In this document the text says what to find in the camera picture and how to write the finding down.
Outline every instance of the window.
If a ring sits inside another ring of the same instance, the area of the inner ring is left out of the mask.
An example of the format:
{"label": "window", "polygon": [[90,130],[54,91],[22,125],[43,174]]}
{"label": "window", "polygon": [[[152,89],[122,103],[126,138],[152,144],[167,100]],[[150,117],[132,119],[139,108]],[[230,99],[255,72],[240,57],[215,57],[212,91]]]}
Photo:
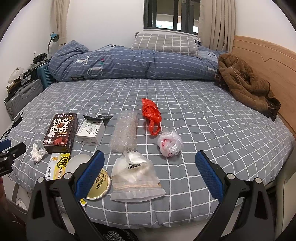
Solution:
{"label": "window", "polygon": [[197,34],[200,0],[145,0],[144,28]]}

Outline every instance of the blue gripper pad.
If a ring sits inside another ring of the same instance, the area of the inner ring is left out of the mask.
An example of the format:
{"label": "blue gripper pad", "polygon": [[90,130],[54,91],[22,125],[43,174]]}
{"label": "blue gripper pad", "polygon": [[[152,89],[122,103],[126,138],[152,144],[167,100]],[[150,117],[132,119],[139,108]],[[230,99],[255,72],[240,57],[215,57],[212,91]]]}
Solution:
{"label": "blue gripper pad", "polygon": [[11,141],[9,139],[0,142],[0,151],[4,151],[9,147],[11,147]]}
{"label": "blue gripper pad", "polygon": [[105,163],[104,153],[101,151],[98,152],[95,156],[92,156],[90,159],[90,163],[88,162],[88,167],[79,177],[76,182],[75,187],[75,198],[76,200],[80,200],[81,198],[87,197],[92,185],[94,184],[98,174],[100,173],[101,169]]}
{"label": "blue gripper pad", "polygon": [[208,163],[208,160],[200,151],[195,155],[195,165],[205,181],[212,197],[218,199],[219,202],[222,202],[224,197],[223,184]]}

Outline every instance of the bubble wrap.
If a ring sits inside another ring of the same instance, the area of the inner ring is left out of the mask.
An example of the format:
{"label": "bubble wrap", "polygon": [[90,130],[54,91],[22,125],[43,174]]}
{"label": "bubble wrap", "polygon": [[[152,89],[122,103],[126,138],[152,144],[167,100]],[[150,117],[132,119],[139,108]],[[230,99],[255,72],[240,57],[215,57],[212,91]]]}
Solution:
{"label": "bubble wrap", "polygon": [[138,126],[137,113],[125,110],[117,119],[115,130],[111,137],[110,149],[114,152],[135,151],[137,148],[136,130]]}

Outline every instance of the yellow snack package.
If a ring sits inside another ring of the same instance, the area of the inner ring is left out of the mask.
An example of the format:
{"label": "yellow snack package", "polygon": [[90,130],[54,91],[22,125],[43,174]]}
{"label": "yellow snack package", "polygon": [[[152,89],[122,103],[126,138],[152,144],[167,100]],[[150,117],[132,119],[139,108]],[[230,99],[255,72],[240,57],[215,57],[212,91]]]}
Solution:
{"label": "yellow snack package", "polygon": [[83,198],[81,198],[79,202],[83,207],[87,204],[87,202]]}
{"label": "yellow snack package", "polygon": [[45,173],[45,179],[60,179],[65,174],[69,156],[70,153],[52,153]]}

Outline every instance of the white wall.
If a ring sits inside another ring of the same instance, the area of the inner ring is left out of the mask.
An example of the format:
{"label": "white wall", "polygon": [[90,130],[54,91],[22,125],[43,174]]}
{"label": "white wall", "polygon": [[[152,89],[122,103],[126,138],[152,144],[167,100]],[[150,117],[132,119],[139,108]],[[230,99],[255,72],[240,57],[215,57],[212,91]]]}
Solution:
{"label": "white wall", "polygon": [[272,0],[235,0],[235,35],[269,41],[296,52],[296,31]]}
{"label": "white wall", "polygon": [[7,81],[16,67],[27,68],[36,55],[47,52],[52,0],[31,0],[15,17],[0,42],[0,134],[11,120],[3,100]]}
{"label": "white wall", "polygon": [[[272,0],[235,0],[236,35],[258,38],[296,52],[296,32]],[[68,41],[90,50],[107,44],[131,47],[134,33],[143,31],[144,0],[71,0]]]}
{"label": "white wall", "polygon": [[144,0],[71,0],[67,40],[89,50],[108,44],[131,47],[136,32],[143,31]]}

